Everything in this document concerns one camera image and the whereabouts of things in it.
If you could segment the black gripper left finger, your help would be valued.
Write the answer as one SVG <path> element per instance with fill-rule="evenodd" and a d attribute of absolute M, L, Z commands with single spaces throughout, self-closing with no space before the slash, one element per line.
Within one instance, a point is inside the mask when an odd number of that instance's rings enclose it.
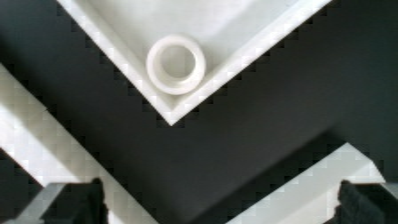
<path fill-rule="evenodd" d="M 108 224 L 103 182 L 50 183 L 25 210 L 23 224 Z"/>

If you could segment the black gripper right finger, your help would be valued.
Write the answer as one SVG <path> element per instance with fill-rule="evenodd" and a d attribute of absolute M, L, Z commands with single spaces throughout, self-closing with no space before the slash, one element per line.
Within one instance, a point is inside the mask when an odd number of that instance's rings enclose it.
<path fill-rule="evenodd" d="M 336 224 L 398 224 L 398 183 L 341 182 Z"/>

